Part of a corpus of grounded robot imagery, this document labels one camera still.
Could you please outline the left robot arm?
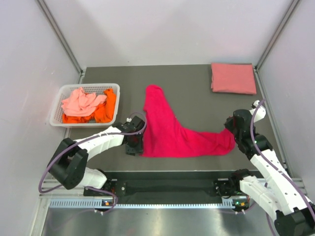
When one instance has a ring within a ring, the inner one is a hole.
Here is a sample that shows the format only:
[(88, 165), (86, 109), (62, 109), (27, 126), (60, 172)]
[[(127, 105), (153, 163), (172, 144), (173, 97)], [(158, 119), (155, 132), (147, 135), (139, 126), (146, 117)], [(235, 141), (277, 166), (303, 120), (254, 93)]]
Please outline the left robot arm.
[(117, 122), (107, 129), (84, 139), (63, 139), (51, 158), (46, 172), (61, 186), (71, 190), (77, 186), (95, 189), (106, 195), (112, 184), (101, 170), (87, 167), (93, 157), (124, 145), (128, 155), (143, 153), (143, 134), (146, 120), (138, 116)]

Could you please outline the magenta t shirt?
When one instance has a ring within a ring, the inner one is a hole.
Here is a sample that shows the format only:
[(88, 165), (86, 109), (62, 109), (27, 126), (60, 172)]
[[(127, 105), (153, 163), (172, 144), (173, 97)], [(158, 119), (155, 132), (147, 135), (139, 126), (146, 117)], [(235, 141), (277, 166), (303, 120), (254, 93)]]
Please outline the magenta t shirt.
[(149, 158), (190, 158), (222, 156), (235, 148), (234, 136), (198, 132), (183, 127), (172, 111), (161, 87), (149, 85), (144, 102), (147, 126), (143, 135), (143, 156)]

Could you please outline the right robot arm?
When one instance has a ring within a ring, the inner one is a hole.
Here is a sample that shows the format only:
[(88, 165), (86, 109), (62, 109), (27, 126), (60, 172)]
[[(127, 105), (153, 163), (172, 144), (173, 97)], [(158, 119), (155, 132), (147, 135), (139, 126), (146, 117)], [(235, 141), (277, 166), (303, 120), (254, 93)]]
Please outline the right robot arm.
[(315, 205), (301, 191), (279, 162), (267, 138), (257, 134), (252, 110), (236, 110), (225, 122), (239, 150), (263, 175), (267, 186), (247, 169), (234, 172), (230, 190), (250, 196), (273, 220), (281, 236), (315, 234)]

